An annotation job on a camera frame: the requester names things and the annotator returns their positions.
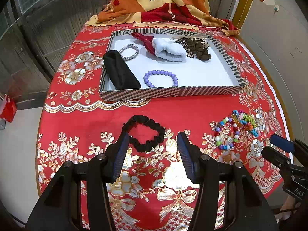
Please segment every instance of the white floor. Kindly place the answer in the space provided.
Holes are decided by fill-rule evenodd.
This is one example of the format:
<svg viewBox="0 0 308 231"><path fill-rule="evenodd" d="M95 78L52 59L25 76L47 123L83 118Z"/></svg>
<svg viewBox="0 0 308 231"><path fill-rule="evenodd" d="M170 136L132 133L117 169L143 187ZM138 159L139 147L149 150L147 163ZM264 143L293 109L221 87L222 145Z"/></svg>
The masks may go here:
<svg viewBox="0 0 308 231"><path fill-rule="evenodd" d="M0 200L27 222L39 195L36 186L36 139L42 108L18 110L0 130Z"/></svg>

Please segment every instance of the orange blanket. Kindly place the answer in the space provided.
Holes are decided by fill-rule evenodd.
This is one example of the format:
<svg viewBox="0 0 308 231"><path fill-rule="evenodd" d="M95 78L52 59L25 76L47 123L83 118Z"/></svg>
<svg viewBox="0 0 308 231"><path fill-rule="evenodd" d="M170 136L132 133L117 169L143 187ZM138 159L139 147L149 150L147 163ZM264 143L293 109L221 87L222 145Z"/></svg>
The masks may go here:
<svg viewBox="0 0 308 231"><path fill-rule="evenodd" d="M229 21L212 17L209 10L208 0L111 0L98 14L97 23L182 22L221 27L227 35L239 33Z"/></svg>

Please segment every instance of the table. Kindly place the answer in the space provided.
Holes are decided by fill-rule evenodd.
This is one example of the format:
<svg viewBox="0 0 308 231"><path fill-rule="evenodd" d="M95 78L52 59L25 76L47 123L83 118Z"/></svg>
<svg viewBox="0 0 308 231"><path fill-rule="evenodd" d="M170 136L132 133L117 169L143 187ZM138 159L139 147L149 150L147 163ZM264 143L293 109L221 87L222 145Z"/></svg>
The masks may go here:
<svg viewBox="0 0 308 231"><path fill-rule="evenodd" d="M133 25L85 26L64 56L50 85L40 120L39 193L65 160L77 164L104 152L117 140L123 123L133 115L144 115L166 128L165 141L146 154L138 153L130 144L120 177L107 185L118 230L178 230L188 226L198 185L186 177L177 150L176 136L180 131L185 131L202 153L225 163L242 161L267 197L282 180L279 170L262 158L262 147L270 144L272 133L286 138L289 133L275 91L252 54L236 38L199 27L200 32L214 36L234 60L246 84L241 93L104 102L98 93L102 56L111 32L130 28ZM233 110L240 109L254 116L261 135L254 138L243 132L238 147L222 152L214 143L212 128ZM130 131L141 143L154 134L155 131L143 125ZM229 126L222 129L223 142L232 137ZM82 182L83 225L89 228L86 194L86 182ZM216 227L222 224L223 211L221 185Z"/></svg>

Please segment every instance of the blue gripper pad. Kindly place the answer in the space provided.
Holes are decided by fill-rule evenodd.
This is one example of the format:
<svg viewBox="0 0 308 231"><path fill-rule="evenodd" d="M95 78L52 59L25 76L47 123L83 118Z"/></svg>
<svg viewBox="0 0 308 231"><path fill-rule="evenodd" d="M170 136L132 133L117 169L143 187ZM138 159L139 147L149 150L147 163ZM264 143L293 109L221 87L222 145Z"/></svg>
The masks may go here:
<svg viewBox="0 0 308 231"><path fill-rule="evenodd" d="M269 138L270 143L277 146L278 148L281 148L287 153L294 152L294 144L291 141L288 141L287 139L277 135L273 134Z"/></svg>
<svg viewBox="0 0 308 231"><path fill-rule="evenodd" d="M120 176L126 152L129 145L129 134L122 131L117 142L111 144L105 151L107 164L103 168L103 178L106 183L115 183Z"/></svg>
<svg viewBox="0 0 308 231"><path fill-rule="evenodd" d="M179 132L177 135L177 147L180 151L187 177L193 184L203 182L203 170L200 168L199 161L202 153L198 146L190 144L185 133Z"/></svg>

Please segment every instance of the silver beaded bracelet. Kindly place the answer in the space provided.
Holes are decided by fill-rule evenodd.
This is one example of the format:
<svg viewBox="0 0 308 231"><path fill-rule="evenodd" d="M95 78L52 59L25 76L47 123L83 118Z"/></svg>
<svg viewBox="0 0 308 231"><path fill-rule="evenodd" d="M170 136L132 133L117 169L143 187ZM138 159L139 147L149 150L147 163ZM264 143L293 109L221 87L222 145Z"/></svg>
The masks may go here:
<svg viewBox="0 0 308 231"><path fill-rule="evenodd" d="M125 50L125 49L128 49L128 48L132 48L134 49L136 52L132 55L132 56L123 56L122 55L122 52ZM132 60L134 59L138 54L139 54L139 49L136 45L133 45L133 44L128 44L126 45L125 47L121 48L120 51L119 51L120 55L122 56L123 60L124 61L129 61L129 60Z"/></svg>

